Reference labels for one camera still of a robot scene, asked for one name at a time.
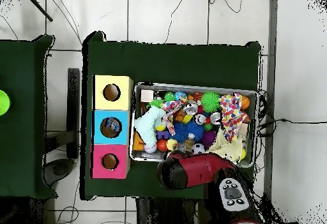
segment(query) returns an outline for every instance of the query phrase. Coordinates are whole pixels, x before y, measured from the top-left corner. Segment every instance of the metal rod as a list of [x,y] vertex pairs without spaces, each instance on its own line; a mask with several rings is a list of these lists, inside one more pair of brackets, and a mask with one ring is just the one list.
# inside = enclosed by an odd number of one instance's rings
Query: metal rod
[[45,15],[45,17],[47,19],[49,19],[51,22],[54,21],[52,19],[52,17],[50,17],[50,15],[48,15],[48,13],[42,8],[41,5],[39,5],[39,3],[36,0],[30,0],[30,1],[41,11],[41,13],[43,13]]
[[[270,0],[270,20],[269,20],[269,48],[268,48],[268,74],[267,92],[268,109],[267,113],[274,117],[275,110],[275,66],[276,66],[276,40],[277,40],[277,1]],[[266,116],[266,122],[272,122],[270,116]],[[266,129],[267,134],[272,134],[273,124]],[[272,175],[273,175],[273,136],[266,137],[266,154],[264,157],[264,193],[271,199]]]

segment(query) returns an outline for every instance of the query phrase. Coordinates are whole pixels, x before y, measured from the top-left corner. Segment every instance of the yellow ball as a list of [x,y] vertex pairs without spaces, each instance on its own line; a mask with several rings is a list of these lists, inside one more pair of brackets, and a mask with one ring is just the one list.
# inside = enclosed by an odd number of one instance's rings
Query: yellow ball
[[174,140],[174,139],[170,138],[167,141],[167,148],[168,148],[168,150],[170,150],[170,151],[175,150],[176,144],[177,144],[177,140]]
[[166,126],[164,124],[159,124],[156,126],[156,131],[164,131],[166,129]]
[[245,152],[245,149],[242,148],[241,160],[242,160],[243,158],[245,158],[246,155],[247,155],[247,152]]

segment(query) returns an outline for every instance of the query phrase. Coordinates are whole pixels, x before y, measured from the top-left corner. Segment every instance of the purple ball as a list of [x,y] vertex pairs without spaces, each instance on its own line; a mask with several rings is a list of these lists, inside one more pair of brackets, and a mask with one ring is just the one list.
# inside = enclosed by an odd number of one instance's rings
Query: purple ball
[[214,141],[216,140],[216,132],[211,130],[211,131],[205,131],[203,133],[203,137],[202,137],[202,144],[204,145],[204,148],[207,150],[210,146],[212,146],[212,144],[214,143]]

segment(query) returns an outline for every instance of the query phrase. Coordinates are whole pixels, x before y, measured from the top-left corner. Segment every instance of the green table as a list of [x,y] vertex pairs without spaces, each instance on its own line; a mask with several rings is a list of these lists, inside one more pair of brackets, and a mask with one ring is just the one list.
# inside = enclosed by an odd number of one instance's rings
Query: green table
[[42,180],[45,154],[45,57],[52,36],[0,40],[0,89],[11,107],[0,116],[0,196],[54,198]]
[[[132,161],[126,179],[90,179],[92,76],[124,75],[136,82],[257,90],[259,43],[228,45],[158,45],[103,41],[90,34],[83,43],[81,198],[179,197],[203,198],[203,186],[165,190],[156,178],[158,163]],[[245,169],[250,178],[253,168]]]

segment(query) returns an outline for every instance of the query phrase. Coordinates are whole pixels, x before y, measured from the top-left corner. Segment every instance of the green ball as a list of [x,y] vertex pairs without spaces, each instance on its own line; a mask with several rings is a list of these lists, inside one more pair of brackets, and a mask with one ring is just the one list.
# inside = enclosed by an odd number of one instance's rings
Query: green ball
[[204,130],[210,131],[210,130],[212,130],[213,125],[212,124],[204,124],[203,127],[204,127]]
[[10,107],[9,96],[2,90],[0,90],[0,116],[5,114]]
[[205,92],[201,98],[203,111],[216,112],[220,108],[219,94],[214,92]]
[[165,101],[173,101],[175,100],[175,95],[172,92],[168,92],[165,94]]

